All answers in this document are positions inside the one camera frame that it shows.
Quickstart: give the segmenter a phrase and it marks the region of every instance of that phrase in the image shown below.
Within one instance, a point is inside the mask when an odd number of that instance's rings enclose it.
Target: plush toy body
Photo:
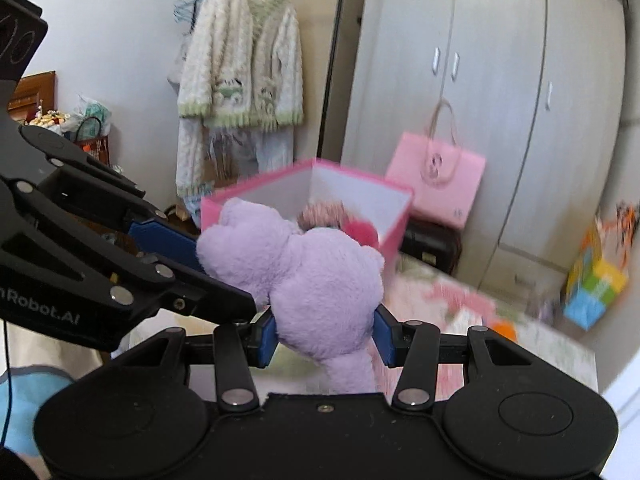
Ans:
[[[304,234],[272,208],[229,200],[198,240],[213,277],[270,304],[278,338],[321,364],[338,394],[375,391],[366,345],[382,301],[382,256],[331,228]]]

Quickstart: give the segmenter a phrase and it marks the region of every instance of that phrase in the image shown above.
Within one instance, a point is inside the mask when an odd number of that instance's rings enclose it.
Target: wooden furniture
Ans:
[[[622,0],[367,0],[342,163],[384,174],[447,98],[487,159],[456,277],[526,303],[596,212],[624,73]]]
[[[23,77],[9,101],[9,116],[15,121],[33,117],[42,101],[42,110],[47,113],[56,108],[56,73],[43,72]]]

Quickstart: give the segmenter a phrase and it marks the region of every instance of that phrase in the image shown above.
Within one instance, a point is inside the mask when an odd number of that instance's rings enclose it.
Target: black case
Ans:
[[[452,275],[462,254],[460,232],[411,218],[400,251]]]

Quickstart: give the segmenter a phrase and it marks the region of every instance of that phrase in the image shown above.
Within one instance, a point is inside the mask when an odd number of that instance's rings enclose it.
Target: black cable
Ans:
[[[11,410],[14,405],[14,386],[11,382],[11,366],[9,364],[9,332],[6,326],[6,320],[2,320],[2,327],[4,328],[4,362],[6,363],[6,380],[9,392],[7,395],[6,406],[6,418],[4,420],[4,428],[2,428],[2,438],[0,438],[0,449],[4,448],[6,441],[6,434],[9,431],[9,419],[11,418]]]

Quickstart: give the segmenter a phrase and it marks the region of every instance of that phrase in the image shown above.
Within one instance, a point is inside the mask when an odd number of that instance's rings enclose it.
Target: pink bag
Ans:
[[[453,144],[433,138],[443,107],[451,111]],[[412,216],[461,230],[478,192],[486,161],[483,156],[460,147],[453,110],[445,99],[436,106],[426,133],[426,136],[402,134],[386,179],[414,188]]]

